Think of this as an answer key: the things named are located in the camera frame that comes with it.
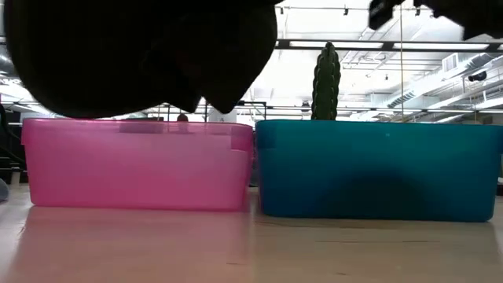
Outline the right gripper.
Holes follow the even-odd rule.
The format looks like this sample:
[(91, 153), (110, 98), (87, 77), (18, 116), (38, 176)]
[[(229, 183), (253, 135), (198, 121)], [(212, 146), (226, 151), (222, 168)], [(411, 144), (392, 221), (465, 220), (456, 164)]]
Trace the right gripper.
[[(369, 28), (376, 31), (393, 17), (393, 9), (405, 0), (372, 0)], [(503, 0), (422, 0), (434, 17), (446, 17), (463, 27), (463, 40), (486, 34), (503, 39)]]

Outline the teal translucent plastic bin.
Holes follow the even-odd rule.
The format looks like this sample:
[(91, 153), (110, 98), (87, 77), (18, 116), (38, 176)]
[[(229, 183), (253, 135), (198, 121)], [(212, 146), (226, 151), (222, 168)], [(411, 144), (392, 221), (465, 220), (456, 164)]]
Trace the teal translucent plastic bin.
[(450, 222), (493, 216), (503, 126), (272, 119), (255, 132), (266, 215)]

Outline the pink translucent plastic bin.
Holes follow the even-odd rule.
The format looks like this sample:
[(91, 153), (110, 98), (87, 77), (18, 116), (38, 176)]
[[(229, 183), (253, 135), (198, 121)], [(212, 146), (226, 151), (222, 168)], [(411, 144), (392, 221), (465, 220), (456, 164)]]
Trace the pink translucent plastic bin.
[(238, 211), (253, 130), (238, 123), (26, 119), (38, 206)]

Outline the black aluminium rig frame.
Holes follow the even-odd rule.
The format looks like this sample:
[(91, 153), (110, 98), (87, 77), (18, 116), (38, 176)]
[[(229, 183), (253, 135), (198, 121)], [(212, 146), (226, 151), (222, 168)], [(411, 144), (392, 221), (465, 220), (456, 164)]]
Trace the black aluminium rig frame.
[[(277, 50), (320, 50), (328, 40), (317, 39), (278, 39)], [(499, 52), (503, 51), (503, 42), (396, 42), (396, 41), (359, 41), (331, 40), (336, 50), (398, 52)]]

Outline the tall green cactus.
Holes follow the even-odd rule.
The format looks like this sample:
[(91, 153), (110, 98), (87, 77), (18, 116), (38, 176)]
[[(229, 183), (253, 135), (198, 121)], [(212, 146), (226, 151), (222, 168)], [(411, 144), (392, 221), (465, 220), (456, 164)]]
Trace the tall green cactus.
[(335, 46), (327, 42), (314, 68), (311, 119), (336, 119), (340, 79), (339, 55)]

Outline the black background stand frame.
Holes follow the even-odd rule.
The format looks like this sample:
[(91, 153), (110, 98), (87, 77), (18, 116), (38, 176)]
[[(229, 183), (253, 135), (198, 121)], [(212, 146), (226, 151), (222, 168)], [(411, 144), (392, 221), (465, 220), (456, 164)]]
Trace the black background stand frame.
[(265, 101), (239, 101), (235, 109), (241, 115), (249, 115), (252, 121), (256, 121), (258, 116), (262, 120), (267, 119), (268, 106)]

